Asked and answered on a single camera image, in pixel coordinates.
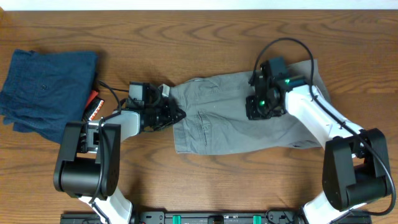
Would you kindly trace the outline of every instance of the blue towel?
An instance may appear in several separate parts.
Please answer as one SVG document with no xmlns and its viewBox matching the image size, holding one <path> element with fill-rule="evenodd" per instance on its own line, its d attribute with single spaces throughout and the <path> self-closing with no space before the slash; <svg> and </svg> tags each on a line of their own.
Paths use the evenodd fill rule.
<svg viewBox="0 0 398 224">
<path fill-rule="evenodd" d="M 3 123 L 60 143 L 65 125 L 81 120 L 95 78 L 94 52 L 39 54 L 15 50 L 0 92 Z"/>
</svg>

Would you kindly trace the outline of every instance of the gray towel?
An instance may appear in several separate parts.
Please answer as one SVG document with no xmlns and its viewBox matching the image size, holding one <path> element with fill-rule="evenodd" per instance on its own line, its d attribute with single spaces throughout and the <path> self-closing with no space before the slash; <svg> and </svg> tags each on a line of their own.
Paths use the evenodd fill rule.
<svg viewBox="0 0 398 224">
<path fill-rule="evenodd" d="M 310 61 L 291 64 L 291 73 L 310 78 Z M 320 144 L 297 118 L 285 114 L 278 118 L 250 121 L 246 116 L 246 97 L 254 94 L 248 81 L 252 72 L 194 78 L 173 87 L 170 95 L 187 117 L 174 125 L 177 153 L 221 155 L 251 152 L 270 147 L 308 149 Z M 330 103 L 315 60 L 314 85 Z"/>
</svg>

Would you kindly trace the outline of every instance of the wooden tabletop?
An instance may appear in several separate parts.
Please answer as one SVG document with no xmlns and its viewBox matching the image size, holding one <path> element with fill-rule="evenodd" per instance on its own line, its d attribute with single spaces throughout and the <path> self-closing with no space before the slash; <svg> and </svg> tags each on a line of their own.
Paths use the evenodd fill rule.
<svg viewBox="0 0 398 224">
<path fill-rule="evenodd" d="M 15 49 L 94 50 L 101 79 L 178 85 L 193 77 L 252 70 L 278 37 L 306 43 L 334 106 L 366 129 L 379 128 L 398 181 L 398 13 L 396 11 L 5 12 L 0 22 L 0 86 Z M 281 42 L 264 56 L 308 59 Z M 102 90 L 103 114 L 116 103 Z M 89 206 L 53 186 L 59 145 L 0 125 L 0 223 L 58 223 Z M 227 156 L 176 154 L 172 129 L 123 142 L 119 188 L 143 208 L 259 211 L 297 208 L 322 190 L 323 149 L 273 148 Z M 367 206 L 387 208 L 390 198 Z M 398 209 L 375 223 L 397 223 Z"/>
</svg>

